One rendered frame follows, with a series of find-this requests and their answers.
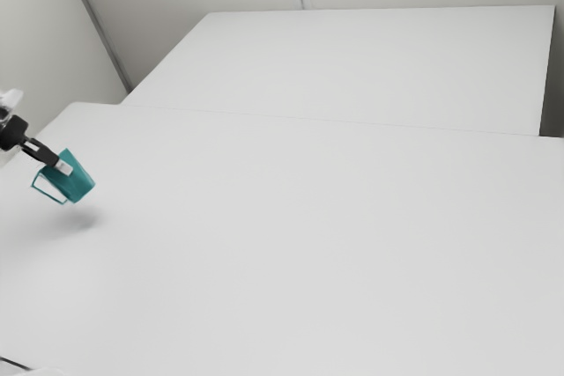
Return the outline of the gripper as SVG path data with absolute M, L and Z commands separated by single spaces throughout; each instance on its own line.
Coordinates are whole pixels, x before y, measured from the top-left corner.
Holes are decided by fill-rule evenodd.
M 56 169 L 62 174 L 72 174 L 73 167 L 51 151 L 45 144 L 26 135 L 29 123 L 18 115 L 0 126 L 0 150 L 9 151 L 19 146 L 21 150 L 44 165 Z

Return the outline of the teal faceted mug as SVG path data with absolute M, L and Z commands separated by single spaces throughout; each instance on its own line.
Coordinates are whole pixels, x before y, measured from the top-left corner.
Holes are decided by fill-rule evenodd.
M 68 148 L 59 153 L 59 159 L 66 165 L 63 169 L 70 173 L 44 166 L 34 176 L 31 187 L 55 203 L 78 203 L 96 183 Z

